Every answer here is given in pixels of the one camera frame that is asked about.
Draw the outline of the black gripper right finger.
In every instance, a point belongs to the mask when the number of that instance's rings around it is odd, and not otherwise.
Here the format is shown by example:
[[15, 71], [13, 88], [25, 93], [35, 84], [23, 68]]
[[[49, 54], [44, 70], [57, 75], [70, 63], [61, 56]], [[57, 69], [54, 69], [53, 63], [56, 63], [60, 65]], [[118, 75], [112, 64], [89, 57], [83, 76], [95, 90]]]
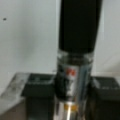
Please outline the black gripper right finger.
[[120, 120], [120, 83], [115, 78], [92, 78], [88, 90], [87, 120]]

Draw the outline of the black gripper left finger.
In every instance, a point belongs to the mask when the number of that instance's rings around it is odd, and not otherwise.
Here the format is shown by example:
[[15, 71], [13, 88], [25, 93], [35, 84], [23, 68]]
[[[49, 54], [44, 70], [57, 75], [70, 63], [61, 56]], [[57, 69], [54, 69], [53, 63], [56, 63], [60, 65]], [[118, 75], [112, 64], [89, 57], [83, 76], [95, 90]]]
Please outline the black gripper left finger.
[[53, 74], [31, 74], [22, 92], [27, 120], [53, 120], [54, 95]]

